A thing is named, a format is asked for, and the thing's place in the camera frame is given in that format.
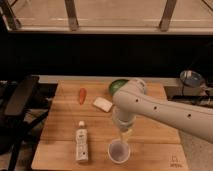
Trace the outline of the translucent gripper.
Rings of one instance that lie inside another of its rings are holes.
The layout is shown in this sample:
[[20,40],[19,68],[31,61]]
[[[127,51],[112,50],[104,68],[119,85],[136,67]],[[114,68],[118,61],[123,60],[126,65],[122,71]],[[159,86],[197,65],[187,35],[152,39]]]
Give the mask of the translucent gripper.
[[124,122],[121,120],[115,120],[114,123],[117,126],[117,128],[119,129],[119,131],[121,132],[120,133],[121,141],[127,143],[132,135],[131,128],[132,128],[134,122],[133,121]]

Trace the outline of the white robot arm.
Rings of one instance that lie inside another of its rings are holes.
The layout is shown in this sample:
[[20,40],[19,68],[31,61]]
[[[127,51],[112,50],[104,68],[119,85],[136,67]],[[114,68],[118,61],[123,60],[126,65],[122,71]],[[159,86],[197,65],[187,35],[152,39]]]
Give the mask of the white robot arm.
[[151,97],[142,79],[127,81],[113,94],[113,103],[112,118],[121,132],[143,115],[213,143],[213,109]]

